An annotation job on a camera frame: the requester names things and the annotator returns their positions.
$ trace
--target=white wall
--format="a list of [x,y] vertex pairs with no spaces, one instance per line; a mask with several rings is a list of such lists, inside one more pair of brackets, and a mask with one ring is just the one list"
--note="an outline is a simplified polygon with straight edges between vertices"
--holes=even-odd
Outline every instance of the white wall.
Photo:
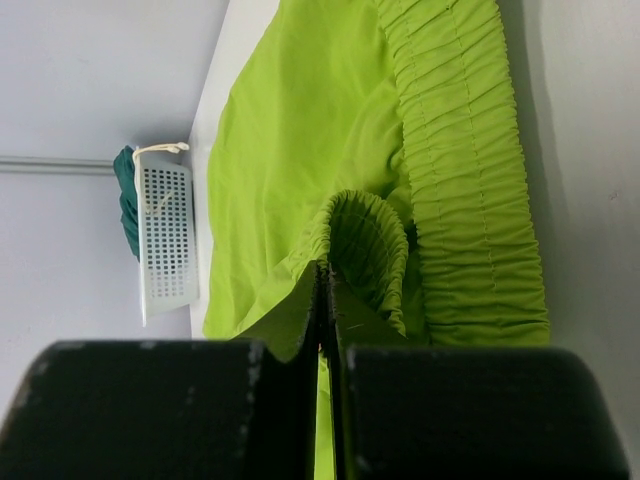
[[0,155],[186,140],[228,0],[2,0]]
[[499,3],[553,343],[594,370],[640,477],[640,2]]
[[190,338],[188,309],[142,328],[115,177],[0,174],[0,417],[57,339]]

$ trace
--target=teal fabric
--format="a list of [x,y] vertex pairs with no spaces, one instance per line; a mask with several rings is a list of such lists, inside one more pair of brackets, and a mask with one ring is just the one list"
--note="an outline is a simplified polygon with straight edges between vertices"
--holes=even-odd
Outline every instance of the teal fabric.
[[124,147],[113,161],[113,171],[120,184],[120,208],[122,215],[120,222],[124,228],[131,253],[140,261],[140,243],[138,240],[138,195],[134,183],[135,166],[133,164],[133,149]]

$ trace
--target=white surface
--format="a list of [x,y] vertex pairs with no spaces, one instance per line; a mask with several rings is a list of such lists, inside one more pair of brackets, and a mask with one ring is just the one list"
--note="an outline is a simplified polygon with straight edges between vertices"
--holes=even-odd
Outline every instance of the white surface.
[[189,338],[187,308],[142,328],[114,177],[0,175],[0,420],[57,339]]
[[553,343],[594,370],[640,477],[640,2],[499,3]]
[[170,155],[143,154],[136,169],[143,325],[198,296],[191,170]]
[[207,167],[218,122],[229,90],[253,53],[278,8],[278,0],[231,0],[218,38],[200,105],[189,137],[185,163],[193,171],[200,296],[191,305],[191,332],[203,338],[202,325],[209,304],[209,273],[213,239],[207,204]]
[[189,135],[228,0],[2,0],[0,155]]

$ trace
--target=perforated basket side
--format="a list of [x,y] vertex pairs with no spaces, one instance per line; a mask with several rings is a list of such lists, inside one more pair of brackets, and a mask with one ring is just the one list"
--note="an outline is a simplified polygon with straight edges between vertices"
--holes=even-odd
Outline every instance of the perforated basket side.
[[198,296],[191,171],[147,154],[138,196],[143,324]]

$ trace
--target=white laundry basket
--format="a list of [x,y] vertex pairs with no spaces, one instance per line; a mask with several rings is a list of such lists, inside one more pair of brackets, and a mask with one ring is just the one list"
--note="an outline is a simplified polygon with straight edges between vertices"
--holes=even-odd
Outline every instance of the white laundry basket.
[[[178,153],[175,146],[188,149],[175,144],[164,151]],[[149,317],[188,305],[198,296],[191,171],[163,160],[167,153],[158,147],[134,155],[143,325]]]

